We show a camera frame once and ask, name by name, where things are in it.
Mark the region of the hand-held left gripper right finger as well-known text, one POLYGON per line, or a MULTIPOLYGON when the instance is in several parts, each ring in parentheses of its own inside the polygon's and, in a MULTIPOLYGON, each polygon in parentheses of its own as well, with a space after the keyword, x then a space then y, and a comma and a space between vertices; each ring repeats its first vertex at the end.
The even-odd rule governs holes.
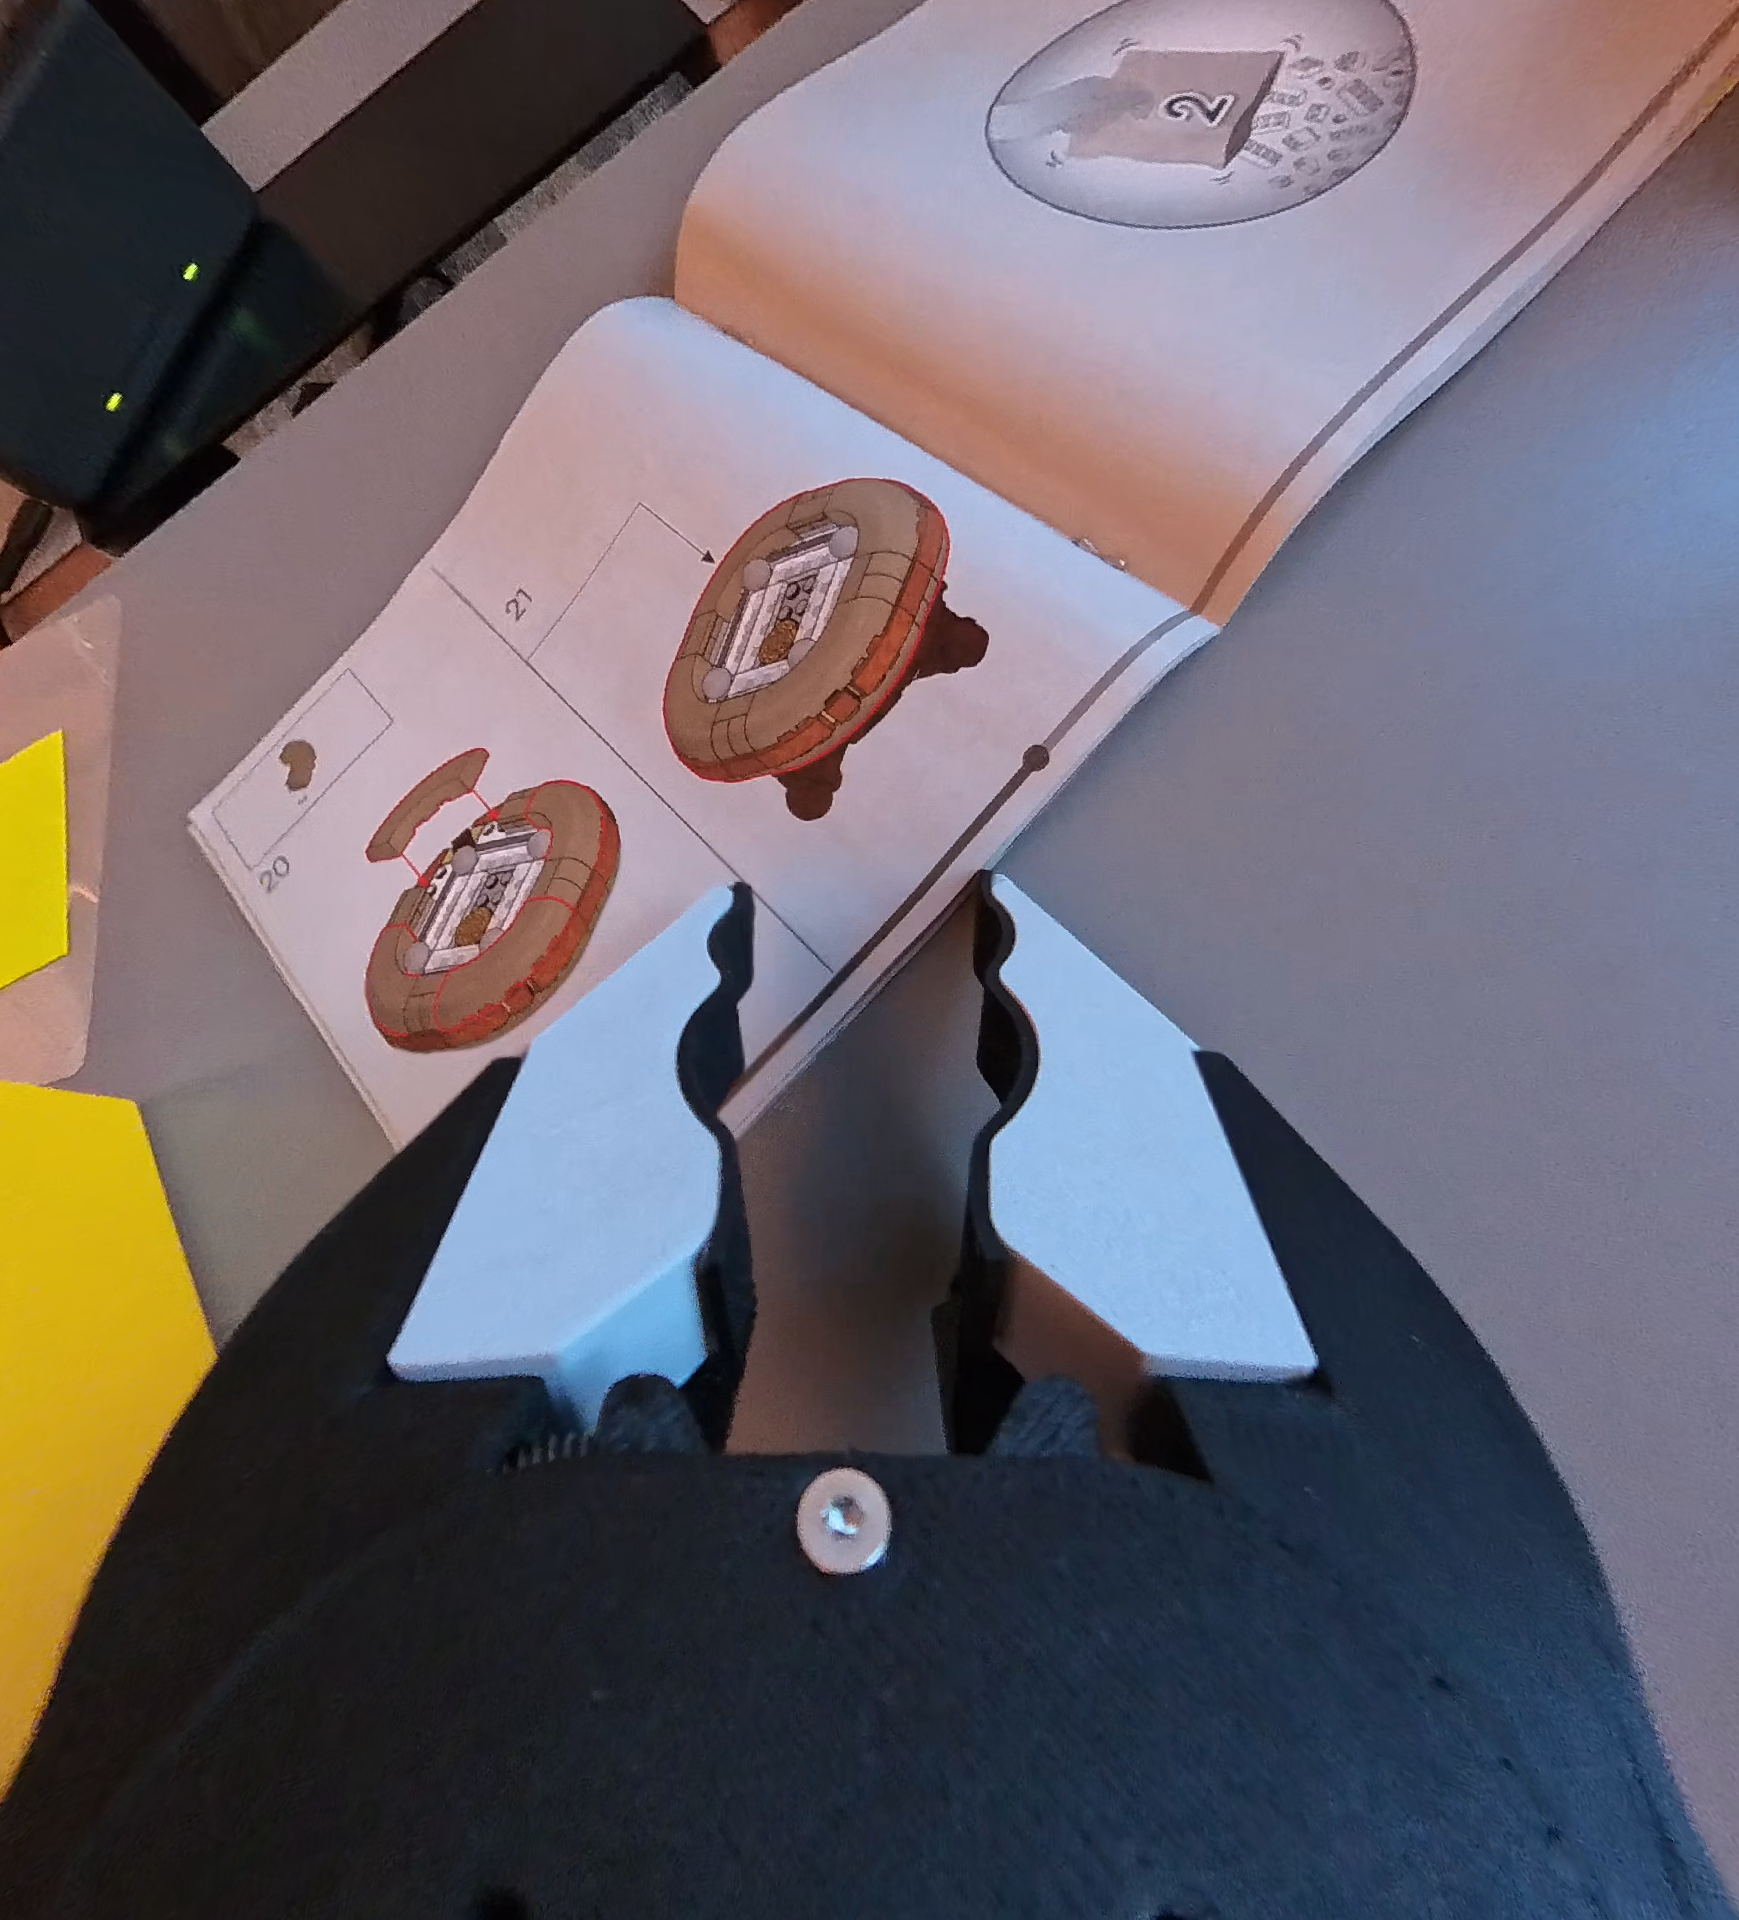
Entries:
POLYGON ((961 1251, 932 1316, 952 1454, 1066 1379, 1111 1454, 1187 1454, 1167 1383, 1288 1385, 1318 1358, 1198 1045, 1014 882, 977 882, 961 1251))

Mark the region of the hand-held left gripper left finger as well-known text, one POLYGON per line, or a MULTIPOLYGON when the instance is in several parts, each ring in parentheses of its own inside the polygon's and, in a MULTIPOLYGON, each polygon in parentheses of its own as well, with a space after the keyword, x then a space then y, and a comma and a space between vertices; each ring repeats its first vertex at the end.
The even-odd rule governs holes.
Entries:
POLYGON ((388 1350, 397 1379, 535 1379, 594 1431, 618 1383, 660 1377, 728 1443, 756 1294, 719 1110, 753 929, 748 885, 714 891, 534 1041, 388 1350))

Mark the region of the yellow plastic bin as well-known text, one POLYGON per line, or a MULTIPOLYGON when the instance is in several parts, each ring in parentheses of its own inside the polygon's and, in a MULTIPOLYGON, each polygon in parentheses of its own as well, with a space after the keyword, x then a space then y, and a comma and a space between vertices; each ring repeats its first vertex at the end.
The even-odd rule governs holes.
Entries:
POLYGON ((212 1360, 137 1106, 0 1082, 0 1796, 212 1360))

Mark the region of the instruction booklet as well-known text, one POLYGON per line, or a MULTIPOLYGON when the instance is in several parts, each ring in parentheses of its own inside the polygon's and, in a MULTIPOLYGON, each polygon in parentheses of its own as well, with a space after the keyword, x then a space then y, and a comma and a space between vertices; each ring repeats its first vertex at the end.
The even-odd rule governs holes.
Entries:
POLYGON ((1738 76, 1739 4, 924 4, 191 832, 392 1147, 746 885, 743 1126, 1738 76))

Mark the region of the grey desk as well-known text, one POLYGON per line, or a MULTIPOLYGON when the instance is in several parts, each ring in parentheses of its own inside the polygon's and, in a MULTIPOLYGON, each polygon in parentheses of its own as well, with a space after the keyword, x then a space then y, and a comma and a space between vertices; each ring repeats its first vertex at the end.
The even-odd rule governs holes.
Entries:
MULTIPOLYGON (((185 816, 380 609, 802 4, 76 603, 120 608, 86 1063, 226 1337, 387 1161, 185 816)), ((1010 878, 1228 1054, 1510 1379, 1739 1905, 1739 85, 1307 518, 1010 878)))

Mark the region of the yellow card in sleeve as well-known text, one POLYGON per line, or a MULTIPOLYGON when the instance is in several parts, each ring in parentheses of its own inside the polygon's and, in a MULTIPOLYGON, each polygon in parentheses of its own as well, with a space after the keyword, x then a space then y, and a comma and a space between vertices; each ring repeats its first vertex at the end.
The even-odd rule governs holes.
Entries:
POLYGON ((67 775, 62 959, 0 990, 0 1081, 54 1086, 88 1057, 98 948, 120 608, 98 597, 0 652, 0 765, 60 731, 67 775))

